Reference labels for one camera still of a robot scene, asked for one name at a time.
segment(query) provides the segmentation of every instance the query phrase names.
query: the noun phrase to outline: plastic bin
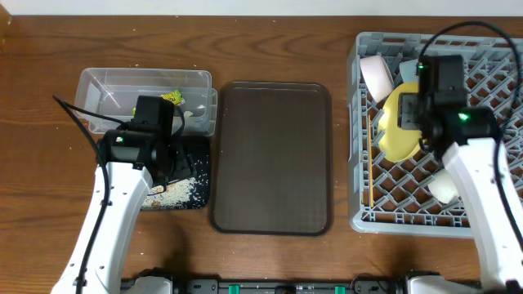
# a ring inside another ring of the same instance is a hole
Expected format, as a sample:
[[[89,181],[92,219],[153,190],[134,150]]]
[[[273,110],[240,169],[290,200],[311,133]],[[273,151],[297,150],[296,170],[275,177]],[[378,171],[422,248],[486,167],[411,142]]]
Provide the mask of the plastic bin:
[[[80,77],[75,106],[129,121],[138,96],[160,96],[178,90],[186,102],[181,105],[192,115],[186,119],[184,134],[210,136],[214,133],[217,94],[212,91],[211,74],[203,70],[179,69],[85,69]],[[89,121],[89,131],[103,134],[118,126],[115,122],[75,112]],[[181,125],[175,118],[172,131]]]
[[[365,233],[410,234],[470,238],[463,204],[457,200],[443,204],[432,197],[427,185],[442,166],[432,154],[419,153],[400,163],[389,163],[378,148],[383,133],[377,133],[382,115],[368,95],[360,72],[360,58],[381,55],[391,71],[395,86],[402,83],[399,63],[417,59],[431,37],[409,33],[360,33],[346,62],[347,107],[351,125],[349,168],[349,217],[353,229]],[[523,40],[514,39],[519,51]],[[504,119],[511,96],[516,66],[510,48],[501,38],[441,36],[427,49],[428,55],[461,54],[465,61],[465,88],[469,105],[488,105],[498,119]],[[367,117],[371,115],[371,128]],[[523,192],[523,106],[516,109],[507,134],[509,168],[519,195]],[[372,133],[374,205],[369,192],[369,147]]]

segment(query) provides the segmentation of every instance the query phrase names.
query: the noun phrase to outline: yellow plate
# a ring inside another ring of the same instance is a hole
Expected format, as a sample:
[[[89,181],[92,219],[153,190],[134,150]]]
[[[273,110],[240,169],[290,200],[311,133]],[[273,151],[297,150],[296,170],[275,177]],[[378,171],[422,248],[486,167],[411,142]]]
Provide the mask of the yellow plate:
[[[398,127],[398,102],[400,93],[417,93],[418,84],[407,82],[399,85],[387,98],[383,110],[385,113],[378,122],[378,132],[385,130],[379,141],[379,149],[385,152],[385,159],[398,163],[413,157],[419,151],[420,131],[406,131]]]

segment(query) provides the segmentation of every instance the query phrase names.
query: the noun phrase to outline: gray dish rack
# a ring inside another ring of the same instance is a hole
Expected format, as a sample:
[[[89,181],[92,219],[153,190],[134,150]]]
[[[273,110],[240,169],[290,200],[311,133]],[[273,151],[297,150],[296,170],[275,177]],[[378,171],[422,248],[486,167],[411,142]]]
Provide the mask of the gray dish rack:
[[[467,215],[461,201],[443,204],[432,197],[427,185],[441,165],[432,154],[420,151],[413,158],[390,163],[378,148],[383,131],[377,133],[382,104],[367,91],[360,71],[360,58],[381,55],[394,84],[402,83],[400,62],[418,58],[431,35],[411,33],[360,33],[346,62],[347,96],[351,125],[349,168],[349,217],[353,229],[362,233],[409,234],[470,238]],[[518,51],[523,40],[514,39]],[[499,121],[510,105],[516,66],[510,48],[501,38],[441,36],[428,47],[428,55],[460,54],[465,60],[465,87],[469,105],[488,105]],[[367,117],[370,115],[370,128]],[[516,108],[503,138],[512,179],[523,195],[523,106]],[[372,167],[367,139],[371,135]],[[373,199],[369,200],[369,169],[373,170]]]

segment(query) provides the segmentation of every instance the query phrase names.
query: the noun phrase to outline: green light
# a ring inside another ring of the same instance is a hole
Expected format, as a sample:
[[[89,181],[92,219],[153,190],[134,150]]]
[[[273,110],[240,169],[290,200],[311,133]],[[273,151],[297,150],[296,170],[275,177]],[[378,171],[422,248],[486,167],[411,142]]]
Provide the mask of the green light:
[[[458,116],[459,116],[459,119],[461,119],[462,122],[467,121],[471,117],[470,115],[464,114],[464,113],[459,113]]]

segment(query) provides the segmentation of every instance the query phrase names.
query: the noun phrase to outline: wooden table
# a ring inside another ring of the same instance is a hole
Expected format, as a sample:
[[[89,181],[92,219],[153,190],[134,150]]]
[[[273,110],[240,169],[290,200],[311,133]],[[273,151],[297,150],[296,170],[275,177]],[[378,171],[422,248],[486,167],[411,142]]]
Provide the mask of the wooden table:
[[[434,33],[460,18],[14,17],[0,55],[0,292],[49,292],[85,217],[94,153],[51,99],[88,67],[205,69],[231,81],[318,82],[333,98],[334,223],[319,238],[220,234],[208,210],[141,212],[124,277],[350,281],[436,270],[478,279],[472,240],[358,234],[349,226],[346,58],[362,31]],[[491,19],[523,37],[523,19]],[[483,29],[456,34],[488,35]]]

